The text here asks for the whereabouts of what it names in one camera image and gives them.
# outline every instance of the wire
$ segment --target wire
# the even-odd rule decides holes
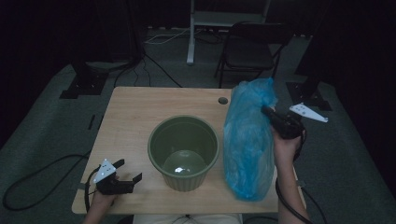
[[[215,5],[213,6],[212,10],[215,11],[216,10],[216,5],[218,4],[218,0],[210,1],[209,4],[207,4],[207,6],[206,6],[204,11],[210,11],[210,8],[212,7],[213,4],[215,4]]]
[[[167,42],[171,41],[172,39],[175,39],[176,37],[178,37],[178,36],[180,36],[180,35],[183,35],[184,33],[186,33],[186,32],[189,31],[189,30],[190,30],[190,29],[184,30],[183,32],[181,32],[181,33],[178,34],[178,35],[155,35],[154,37],[150,38],[149,40],[146,40],[146,41],[145,41],[145,44],[153,44],[153,45],[164,44],[164,43],[167,43]],[[149,41],[151,41],[151,40],[153,40],[153,39],[155,39],[155,38],[157,38],[157,37],[160,37],[160,36],[172,36],[172,37],[169,38],[169,39],[167,39],[167,40],[165,40],[165,41],[163,41],[163,42],[159,42],[159,43],[152,43],[152,42],[149,42]]]
[[[35,171],[35,172],[32,172],[32,173],[30,173],[29,175],[27,175],[27,176],[25,176],[25,177],[23,177],[23,178],[17,180],[17,181],[16,181],[15,183],[13,183],[10,187],[8,187],[8,189],[6,190],[6,192],[5,192],[4,196],[3,196],[3,206],[4,206],[7,210],[10,210],[10,211],[22,211],[22,210],[30,209],[30,208],[32,208],[32,207],[34,207],[34,206],[36,206],[36,205],[42,203],[44,200],[46,200],[46,199],[51,195],[51,193],[52,193],[53,191],[55,191],[55,190],[59,187],[59,185],[66,179],[66,177],[70,174],[70,172],[72,172],[72,170],[73,170],[83,159],[88,159],[87,155],[90,154],[90,153],[91,153],[91,151],[89,150],[88,152],[86,152],[86,153],[83,154],[83,155],[72,154],[72,155],[67,155],[67,156],[61,157],[60,159],[58,159],[58,160],[56,160],[56,161],[53,161],[53,162],[49,163],[48,165],[44,166],[43,168],[41,168],[41,169],[39,169],[39,170],[37,170],[37,171]],[[8,195],[9,195],[10,193],[12,193],[13,190],[14,190],[18,185],[20,185],[23,181],[25,181],[25,180],[27,180],[27,179],[30,179],[30,178],[34,177],[35,175],[38,175],[39,173],[41,173],[42,171],[48,169],[51,165],[53,165],[53,164],[55,164],[55,163],[57,163],[57,162],[59,162],[59,161],[62,161],[62,160],[64,160],[64,159],[68,159],[68,158],[73,158],[73,157],[79,157],[79,160],[76,161],[76,163],[73,164],[73,166],[72,166],[72,167],[66,172],[66,174],[61,178],[61,180],[58,181],[58,183],[57,183],[48,193],[46,193],[45,196],[44,196],[43,198],[39,199],[39,200],[38,200],[37,202],[35,202],[35,203],[31,203],[31,204],[29,204],[29,205],[25,205],[25,206],[22,206],[22,207],[12,207],[11,205],[9,205],[8,200],[7,200]]]
[[[297,148],[297,150],[296,150],[296,152],[295,152],[295,154],[294,154],[293,161],[296,161],[296,160],[300,157],[300,153],[301,153],[301,150],[303,149],[303,145],[304,145],[304,143],[305,143],[306,136],[307,136],[307,130],[304,129],[304,132],[301,133],[301,144],[300,144],[300,146]]]
[[[282,192],[280,192],[280,188],[279,188],[279,184],[277,182],[275,182],[275,189],[276,189],[276,194],[277,197],[279,198],[279,200],[283,203],[283,205],[285,205],[286,208],[288,208],[288,210],[294,214],[295,217],[297,217],[298,219],[300,219],[303,223],[306,224],[312,224],[312,222],[308,219],[306,219],[306,217],[304,217],[303,215],[301,215],[300,213],[298,213],[296,210],[294,210],[285,200],[285,198],[283,198]]]
[[[145,54],[146,57],[148,57],[152,62],[154,62],[163,72],[175,83],[177,84],[180,88],[183,88],[180,84],[178,84],[157,62],[155,62],[150,56]]]
[[[121,70],[127,66],[130,66],[129,63],[124,63],[124,64],[117,65],[115,67],[110,67],[110,68],[96,67],[94,64],[87,64],[87,65],[90,68],[90,70],[95,73],[110,73],[110,72],[115,72],[115,71]]]
[[[89,190],[90,190],[90,182],[91,182],[91,178],[92,178],[92,176],[93,176],[93,174],[95,174],[96,172],[98,172],[99,171],[99,169],[100,169],[100,167],[101,167],[101,165],[99,165],[96,169],[94,169],[91,173],[90,173],[90,175],[88,176],[88,179],[87,179],[87,182],[85,182],[85,188],[84,188],[84,203],[85,203],[85,209],[87,210],[87,213],[88,213],[88,211],[90,210],[90,198],[89,198],[89,196],[90,196],[90,194],[89,194]]]
[[[181,220],[181,219],[184,219],[184,218],[186,218],[186,220],[184,221],[184,222],[186,222],[186,221],[188,221],[189,219],[190,219],[190,217],[188,216],[188,215],[186,215],[186,216],[183,216],[183,217],[178,217],[177,219],[175,219],[173,222],[172,222],[172,224],[176,224],[179,220]]]
[[[320,214],[321,214],[321,216],[322,216],[322,218],[323,218],[324,223],[327,224],[328,222],[327,222],[326,216],[324,215],[323,210],[320,208],[319,204],[318,204],[318,203],[314,200],[314,198],[308,193],[308,191],[306,191],[305,188],[301,188],[301,190],[303,191],[303,193],[305,193],[305,194],[308,196],[309,199],[311,199],[312,203],[314,203],[314,205],[315,205],[315,206],[317,207],[317,209],[319,210],[319,212],[320,212]]]
[[[94,190],[93,192],[89,193],[88,195],[94,194],[96,193],[97,190]]]
[[[149,71],[146,69],[146,61],[145,61],[145,59],[142,59],[143,60],[143,63],[144,63],[144,65],[143,65],[143,70],[145,70],[146,71],[146,73],[148,74],[148,85],[151,87],[151,76],[149,75]]]
[[[136,82],[139,79],[139,74],[136,73],[136,69],[134,68],[134,73],[136,74],[136,79],[134,80],[134,86],[136,86]]]
[[[249,224],[250,222],[254,222],[256,219],[269,219],[277,222],[277,218],[274,217],[250,217],[244,221],[244,224]]]
[[[210,45],[218,45],[218,44],[222,44],[222,43],[223,43],[223,37],[222,37],[220,34],[216,34],[215,32],[213,32],[213,31],[208,31],[208,30],[206,30],[205,32],[206,32],[207,34],[213,35],[213,36],[216,38],[216,41],[211,42],[211,41],[202,39],[202,38],[200,38],[200,37],[198,37],[198,36],[195,37],[195,40],[197,40],[197,41],[199,41],[199,42],[203,42],[203,43],[205,43],[205,44],[210,44]]]
[[[126,72],[128,69],[136,68],[137,65],[138,65],[138,63],[137,63],[136,61],[133,61],[133,62],[130,62],[130,63],[125,64],[125,65],[123,66],[124,69],[123,69],[122,71],[120,71],[119,74],[116,76],[116,80],[114,80],[113,88],[116,88],[116,87],[117,87],[117,81],[119,80],[120,76],[121,76],[124,72]]]

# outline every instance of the black stand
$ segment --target black stand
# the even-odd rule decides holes
[[[320,110],[332,111],[329,102],[323,100],[318,91],[320,80],[315,77],[308,77],[304,83],[287,82],[291,100],[294,105],[304,103],[304,105],[317,106]]]
[[[100,95],[108,73],[94,73],[83,61],[74,61],[71,64],[76,71],[76,77],[59,98],[77,99],[79,95]]]

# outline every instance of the grey carpet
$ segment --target grey carpet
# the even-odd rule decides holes
[[[215,40],[210,35],[199,35]],[[309,40],[295,37],[282,55],[275,89],[279,99],[277,109],[286,111],[291,105],[286,82],[303,82],[305,77],[294,71],[304,54]],[[197,41],[195,64],[186,65],[187,38],[176,38],[161,45],[145,46],[153,58],[180,85],[186,88],[216,88],[213,78],[221,45]],[[93,63],[96,69],[115,66],[111,63]],[[81,95],[75,100],[59,99],[75,76],[70,65],[56,74],[42,92],[19,128],[0,150],[0,193],[21,177],[64,155],[83,154],[92,148],[101,117],[106,112],[113,85],[120,71],[110,73],[101,95]],[[226,88],[242,80],[240,76],[227,77]],[[122,74],[117,86],[176,87],[169,77],[150,59],[145,58],[135,70]],[[295,163],[297,175],[306,189],[323,209],[329,223],[396,223],[396,203],[381,179],[375,165],[356,132],[347,112],[339,102],[334,88],[320,83],[320,93],[329,101],[332,111],[318,111],[328,117],[328,123],[303,119],[308,138],[299,160]],[[68,159],[52,166],[33,180],[24,182],[9,197],[14,206],[25,206],[40,199],[78,159]],[[86,161],[62,182],[43,203],[20,212],[0,208],[0,223],[79,223],[82,215],[71,211],[79,180]],[[318,209],[305,197],[308,212],[314,223],[323,223]],[[244,215],[244,218],[265,214]],[[117,223],[124,216],[107,216],[103,223]],[[256,220],[252,223],[274,223]]]

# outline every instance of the crumpled plastic bag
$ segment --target crumpled plastic bag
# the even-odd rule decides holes
[[[277,102],[273,82],[244,81],[232,92],[224,123],[223,162],[226,182],[240,200],[262,200],[272,183],[274,140],[261,109]]]

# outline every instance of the black chair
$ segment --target black chair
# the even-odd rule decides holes
[[[219,88],[224,71],[255,72],[273,69],[275,77],[280,52],[293,37],[293,31],[284,23],[256,23],[242,21],[234,24],[224,41],[224,47],[216,69],[220,72]]]

